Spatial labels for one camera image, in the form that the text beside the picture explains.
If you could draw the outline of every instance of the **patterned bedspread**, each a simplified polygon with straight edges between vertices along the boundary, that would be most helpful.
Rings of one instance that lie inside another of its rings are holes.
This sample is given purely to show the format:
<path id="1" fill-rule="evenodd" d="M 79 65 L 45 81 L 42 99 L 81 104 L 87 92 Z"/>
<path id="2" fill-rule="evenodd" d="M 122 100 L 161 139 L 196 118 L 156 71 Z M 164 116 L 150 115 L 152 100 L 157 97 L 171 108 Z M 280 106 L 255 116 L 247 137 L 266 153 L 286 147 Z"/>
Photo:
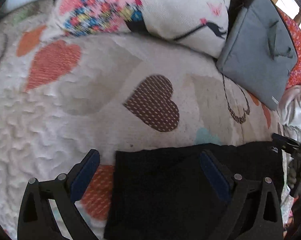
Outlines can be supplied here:
<path id="1" fill-rule="evenodd" d="M 101 239 L 116 150 L 241 145 L 281 133 L 278 114 L 204 54 L 131 34 L 40 43 L 50 6 L 43 0 L 22 22 L 14 13 L 0 22 L 0 224 L 12 239 L 29 178 L 67 173 L 92 148 L 102 165 L 77 206 Z"/>

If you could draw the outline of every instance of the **folded black fabric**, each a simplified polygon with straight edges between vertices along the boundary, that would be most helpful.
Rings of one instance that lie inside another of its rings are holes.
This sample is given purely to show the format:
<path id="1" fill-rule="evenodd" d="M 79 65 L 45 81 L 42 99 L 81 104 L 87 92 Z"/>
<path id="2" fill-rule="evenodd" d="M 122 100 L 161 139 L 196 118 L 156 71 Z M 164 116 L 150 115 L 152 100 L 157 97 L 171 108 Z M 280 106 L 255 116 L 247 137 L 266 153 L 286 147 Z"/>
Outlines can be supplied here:
<path id="1" fill-rule="evenodd" d="M 201 169 L 200 154 L 204 149 L 246 179 L 272 178 L 280 199 L 284 185 L 282 155 L 272 142 L 117 152 L 104 238 L 207 239 L 227 203 L 218 198 Z"/>

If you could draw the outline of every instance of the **red floral fabric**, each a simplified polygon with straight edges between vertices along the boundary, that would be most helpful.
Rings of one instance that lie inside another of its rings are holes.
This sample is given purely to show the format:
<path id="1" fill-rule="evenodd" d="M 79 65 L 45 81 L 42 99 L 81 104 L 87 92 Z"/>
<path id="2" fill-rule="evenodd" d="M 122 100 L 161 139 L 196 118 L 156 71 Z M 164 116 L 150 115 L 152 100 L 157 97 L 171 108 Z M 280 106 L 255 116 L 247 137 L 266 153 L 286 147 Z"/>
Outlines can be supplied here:
<path id="1" fill-rule="evenodd" d="M 292 69 L 289 81 L 286 85 L 286 89 L 289 89 L 292 86 L 301 85 L 301 29 L 298 27 L 297 23 L 294 20 L 292 20 L 286 13 L 284 13 L 280 9 L 278 10 L 282 15 L 283 19 L 285 20 L 286 25 L 292 35 L 298 56 L 298 61 Z"/>

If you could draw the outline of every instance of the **gray bag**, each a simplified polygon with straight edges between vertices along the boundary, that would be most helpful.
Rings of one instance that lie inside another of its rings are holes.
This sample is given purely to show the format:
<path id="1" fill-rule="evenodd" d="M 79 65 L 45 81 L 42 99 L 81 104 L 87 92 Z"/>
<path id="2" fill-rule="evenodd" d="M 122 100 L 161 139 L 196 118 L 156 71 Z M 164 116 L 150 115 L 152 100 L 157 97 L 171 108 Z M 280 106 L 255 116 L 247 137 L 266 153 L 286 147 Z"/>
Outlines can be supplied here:
<path id="1" fill-rule="evenodd" d="M 217 68 L 276 110 L 297 62 L 294 43 L 271 0 L 245 0 Z"/>

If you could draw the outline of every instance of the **white pillow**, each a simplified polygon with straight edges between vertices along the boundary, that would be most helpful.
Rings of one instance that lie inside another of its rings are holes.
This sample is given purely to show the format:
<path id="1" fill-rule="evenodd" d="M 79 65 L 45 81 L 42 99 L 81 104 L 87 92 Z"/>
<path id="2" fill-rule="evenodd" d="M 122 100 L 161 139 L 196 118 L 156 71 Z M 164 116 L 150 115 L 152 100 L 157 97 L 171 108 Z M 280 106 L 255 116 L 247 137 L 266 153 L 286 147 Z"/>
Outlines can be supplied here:
<path id="1" fill-rule="evenodd" d="M 218 58 L 230 0 L 57 0 L 42 40 L 61 34 L 148 32 Z"/>

